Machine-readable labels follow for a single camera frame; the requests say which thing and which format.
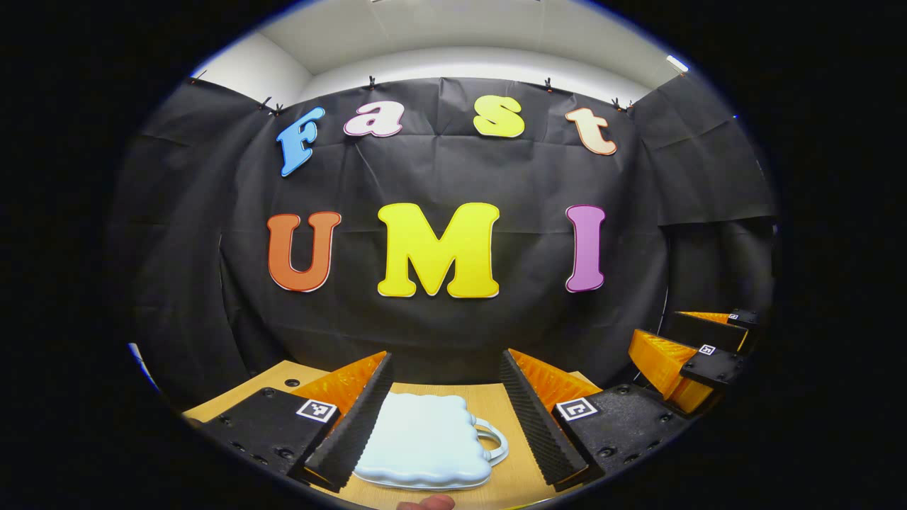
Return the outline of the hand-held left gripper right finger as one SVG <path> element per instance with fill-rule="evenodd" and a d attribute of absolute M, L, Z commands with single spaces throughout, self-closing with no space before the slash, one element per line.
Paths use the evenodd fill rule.
<path fill-rule="evenodd" d="M 632 384 L 544 404 L 517 356 L 502 352 L 501 381 L 542 477 L 557 492 L 618 477 L 692 426 L 692 417 Z"/>

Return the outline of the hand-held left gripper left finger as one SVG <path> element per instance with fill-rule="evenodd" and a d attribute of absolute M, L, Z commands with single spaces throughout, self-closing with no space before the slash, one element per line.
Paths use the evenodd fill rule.
<path fill-rule="evenodd" d="M 283 481 L 349 483 L 394 381 L 386 351 L 331 372 L 281 361 L 186 412 L 206 439 Z"/>

